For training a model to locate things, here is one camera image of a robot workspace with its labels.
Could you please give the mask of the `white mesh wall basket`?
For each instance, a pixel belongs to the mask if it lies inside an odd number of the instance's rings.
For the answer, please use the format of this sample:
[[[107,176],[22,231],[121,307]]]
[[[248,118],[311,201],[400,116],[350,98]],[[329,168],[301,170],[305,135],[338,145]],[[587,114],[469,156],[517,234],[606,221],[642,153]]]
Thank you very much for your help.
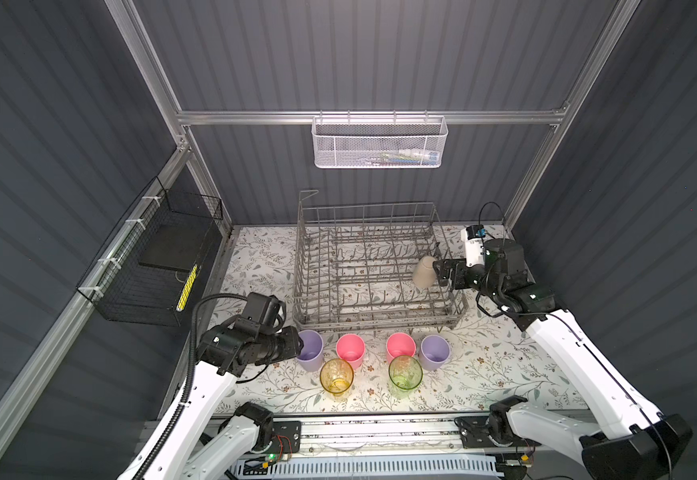
[[[449,136],[443,116],[432,115],[319,115],[312,118],[314,165],[322,169],[436,169],[414,166],[374,166],[370,156],[402,149],[428,149],[441,154]]]

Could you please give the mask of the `tubes in white basket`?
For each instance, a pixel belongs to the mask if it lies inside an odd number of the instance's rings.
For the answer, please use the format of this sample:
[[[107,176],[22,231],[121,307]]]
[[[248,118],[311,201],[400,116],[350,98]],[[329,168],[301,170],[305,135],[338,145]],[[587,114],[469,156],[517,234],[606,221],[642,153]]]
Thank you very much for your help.
[[[441,154],[428,149],[402,149],[376,153],[365,160],[367,165],[374,166],[414,166],[438,168],[441,165]]]

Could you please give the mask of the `yellow transparent cup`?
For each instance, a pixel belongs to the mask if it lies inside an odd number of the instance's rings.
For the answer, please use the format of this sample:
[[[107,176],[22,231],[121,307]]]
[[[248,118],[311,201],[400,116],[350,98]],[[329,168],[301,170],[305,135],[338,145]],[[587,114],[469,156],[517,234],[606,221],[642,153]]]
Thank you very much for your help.
[[[326,393],[336,399],[349,395],[355,381],[353,366],[340,358],[328,360],[320,368],[320,385]]]

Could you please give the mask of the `beige cup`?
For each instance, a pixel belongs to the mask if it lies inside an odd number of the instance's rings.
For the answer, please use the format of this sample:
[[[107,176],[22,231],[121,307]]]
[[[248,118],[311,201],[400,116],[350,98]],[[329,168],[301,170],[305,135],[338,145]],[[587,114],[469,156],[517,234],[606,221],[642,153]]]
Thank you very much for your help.
[[[434,268],[436,261],[437,258],[430,255],[419,260],[412,275],[412,282],[418,290],[428,289],[438,284],[437,272]]]

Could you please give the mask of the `white vented cover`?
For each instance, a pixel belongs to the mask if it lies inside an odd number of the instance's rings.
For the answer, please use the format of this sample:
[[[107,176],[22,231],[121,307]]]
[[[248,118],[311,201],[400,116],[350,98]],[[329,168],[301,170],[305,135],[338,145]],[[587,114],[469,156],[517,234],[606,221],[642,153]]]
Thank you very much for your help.
[[[240,460],[230,468],[238,479],[370,479],[452,475],[503,479],[492,457],[472,454],[406,456],[338,456],[294,458],[269,468],[254,469]]]

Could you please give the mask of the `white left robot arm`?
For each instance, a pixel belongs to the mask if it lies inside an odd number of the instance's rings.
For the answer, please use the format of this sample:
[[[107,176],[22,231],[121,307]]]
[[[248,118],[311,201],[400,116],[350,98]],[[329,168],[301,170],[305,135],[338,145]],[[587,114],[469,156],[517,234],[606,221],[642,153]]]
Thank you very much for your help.
[[[304,348],[298,329],[286,322],[286,302],[274,295],[240,296],[242,312],[200,332],[202,308],[227,299],[236,294],[212,294],[196,302],[186,380],[122,478],[220,479],[244,454],[270,447],[272,412],[254,402],[240,406],[210,442],[200,442],[216,408],[248,366],[267,368],[298,357]]]

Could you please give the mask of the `green transparent cup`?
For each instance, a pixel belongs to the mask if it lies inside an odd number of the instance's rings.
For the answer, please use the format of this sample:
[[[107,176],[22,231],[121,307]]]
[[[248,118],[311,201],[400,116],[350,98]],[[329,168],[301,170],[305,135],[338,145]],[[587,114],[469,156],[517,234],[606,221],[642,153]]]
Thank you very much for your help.
[[[405,398],[416,392],[423,383],[423,378],[422,365],[413,356],[398,356],[389,365],[390,392],[398,398]]]

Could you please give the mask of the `pink cup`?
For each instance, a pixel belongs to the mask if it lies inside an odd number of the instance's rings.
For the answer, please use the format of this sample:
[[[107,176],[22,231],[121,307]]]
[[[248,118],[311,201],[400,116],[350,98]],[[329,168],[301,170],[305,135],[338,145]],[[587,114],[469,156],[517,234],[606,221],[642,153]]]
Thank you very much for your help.
[[[404,332],[393,333],[386,344],[387,362],[391,363],[400,356],[414,357],[417,353],[417,344],[414,338]]]
[[[336,342],[336,354],[340,359],[348,362],[357,371],[364,363],[366,355],[366,342],[357,334],[344,334]]]

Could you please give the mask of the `pink cup right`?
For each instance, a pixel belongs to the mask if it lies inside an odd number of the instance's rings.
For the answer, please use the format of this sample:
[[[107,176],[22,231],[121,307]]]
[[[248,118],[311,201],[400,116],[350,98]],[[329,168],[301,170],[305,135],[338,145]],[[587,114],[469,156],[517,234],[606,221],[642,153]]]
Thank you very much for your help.
[[[393,333],[386,344],[387,362],[391,363],[400,356],[414,357],[417,353],[417,344],[414,338],[404,332]]]

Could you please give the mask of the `yellow brush in basket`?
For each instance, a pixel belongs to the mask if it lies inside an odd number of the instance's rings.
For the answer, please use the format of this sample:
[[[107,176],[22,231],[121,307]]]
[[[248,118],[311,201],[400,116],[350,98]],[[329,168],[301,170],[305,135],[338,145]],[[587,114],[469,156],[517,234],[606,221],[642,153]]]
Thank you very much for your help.
[[[190,270],[190,273],[186,276],[184,287],[182,288],[182,292],[180,292],[180,297],[176,304],[176,312],[183,312],[186,309],[190,294],[192,293],[192,288],[194,287],[194,282],[196,282],[196,278],[198,277],[198,270],[200,270],[200,268],[198,268],[198,265],[194,264],[192,270]]]

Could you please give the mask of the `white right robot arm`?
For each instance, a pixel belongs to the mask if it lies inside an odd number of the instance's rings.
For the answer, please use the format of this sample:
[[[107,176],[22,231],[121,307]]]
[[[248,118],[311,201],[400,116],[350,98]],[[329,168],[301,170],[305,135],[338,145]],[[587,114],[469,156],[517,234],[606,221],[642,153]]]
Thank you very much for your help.
[[[672,476],[693,437],[679,414],[664,414],[600,352],[552,288],[534,282],[524,249],[492,238],[482,225],[462,232],[465,255],[434,263],[440,285],[473,290],[540,345],[588,405],[594,419],[580,422],[512,395],[491,405],[486,434],[508,447],[528,439],[586,468],[594,479]]]

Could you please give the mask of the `pink cup left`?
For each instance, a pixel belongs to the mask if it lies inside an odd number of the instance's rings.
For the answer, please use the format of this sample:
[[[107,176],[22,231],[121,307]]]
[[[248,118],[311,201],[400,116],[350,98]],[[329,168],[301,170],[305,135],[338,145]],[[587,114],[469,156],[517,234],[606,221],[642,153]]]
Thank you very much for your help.
[[[344,334],[336,342],[336,354],[340,359],[348,362],[357,371],[364,363],[366,355],[366,342],[357,334]]]

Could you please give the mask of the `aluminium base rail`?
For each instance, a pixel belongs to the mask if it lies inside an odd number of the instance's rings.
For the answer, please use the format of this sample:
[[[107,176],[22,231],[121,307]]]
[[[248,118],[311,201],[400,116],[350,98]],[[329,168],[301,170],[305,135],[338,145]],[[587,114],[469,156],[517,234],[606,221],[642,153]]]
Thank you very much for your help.
[[[488,412],[286,414],[274,418],[270,454],[300,456],[386,455],[392,453],[537,453],[551,448],[538,436],[522,434],[506,446],[488,434]]]

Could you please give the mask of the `lilac cup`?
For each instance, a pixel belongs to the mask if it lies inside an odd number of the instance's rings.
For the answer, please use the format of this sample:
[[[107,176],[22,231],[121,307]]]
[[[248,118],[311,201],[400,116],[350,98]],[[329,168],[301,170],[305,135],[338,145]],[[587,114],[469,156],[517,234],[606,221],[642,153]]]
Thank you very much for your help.
[[[296,360],[306,372],[317,372],[324,363],[324,339],[322,335],[314,330],[302,330],[300,340],[302,340],[302,350]]]
[[[440,335],[428,335],[421,341],[420,364],[426,371],[435,371],[445,365],[451,357],[450,343]]]

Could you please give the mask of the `black pad in basket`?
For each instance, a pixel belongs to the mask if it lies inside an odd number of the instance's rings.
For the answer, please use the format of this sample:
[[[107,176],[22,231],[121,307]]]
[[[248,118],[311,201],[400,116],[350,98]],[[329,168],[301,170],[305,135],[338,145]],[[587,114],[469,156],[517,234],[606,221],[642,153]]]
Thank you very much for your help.
[[[178,273],[188,273],[204,243],[200,227],[161,225],[148,240],[138,264]]]

